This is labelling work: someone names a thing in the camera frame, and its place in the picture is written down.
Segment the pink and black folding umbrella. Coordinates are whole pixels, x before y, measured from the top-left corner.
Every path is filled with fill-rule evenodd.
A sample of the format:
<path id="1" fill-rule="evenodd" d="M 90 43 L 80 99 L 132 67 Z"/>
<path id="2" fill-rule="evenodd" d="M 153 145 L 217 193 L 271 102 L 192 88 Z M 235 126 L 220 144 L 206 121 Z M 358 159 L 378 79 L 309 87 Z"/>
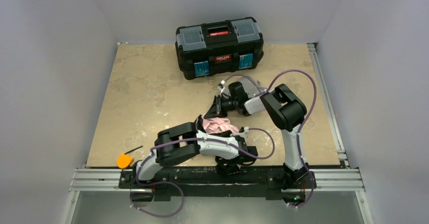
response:
<path id="1" fill-rule="evenodd" d="M 239 128 L 234 126 L 228 118 L 204 118 L 205 115 L 199 115 L 195 120 L 196 128 L 207 134 L 220 134 L 227 131 L 239 133 Z"/>

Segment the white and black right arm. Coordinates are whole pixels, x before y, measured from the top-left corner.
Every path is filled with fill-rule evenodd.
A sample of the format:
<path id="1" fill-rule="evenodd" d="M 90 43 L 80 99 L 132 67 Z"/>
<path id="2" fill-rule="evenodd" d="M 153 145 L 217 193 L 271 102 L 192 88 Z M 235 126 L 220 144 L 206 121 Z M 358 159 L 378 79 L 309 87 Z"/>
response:
<path id="1" fill-rule="evenodd" d="M 229 85 L 222 82 L 219 87 L 220 94 L 214 97 L 210 109 L 202 116 L 206 132 L 214 129 L 226 131 L 225 122 L 216 126 L 214 123 L 220 119 L 225 121 L 228 112 L 236 111 L 247 117 L 266 111 L 282 133 L 285 182 L 292 185 L 308 174 L 300 134 L 309 111 L 288 86 L 280 84 L 273 89 L 267 89 L 253 81 L 245 82 L 240 79 Z"/>

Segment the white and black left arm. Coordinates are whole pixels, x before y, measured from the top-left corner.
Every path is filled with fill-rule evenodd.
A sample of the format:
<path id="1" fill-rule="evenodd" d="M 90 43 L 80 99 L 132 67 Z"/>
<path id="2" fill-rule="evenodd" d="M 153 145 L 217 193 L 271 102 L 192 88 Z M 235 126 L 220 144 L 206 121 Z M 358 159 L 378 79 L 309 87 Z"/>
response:
<path id="1" fill-rule="evenodd" d="M 158 133 L 149 155 L 135 164 L 135 178 L 143 183 L 152 180 L 166 167 L 180 165 L 197 155 L 213 156 L 221 165 L 233 167 L 252 163 L 259 155 L 247 144 L 248 127 L 211 131 L 200 123 L 183 123 Z"/>

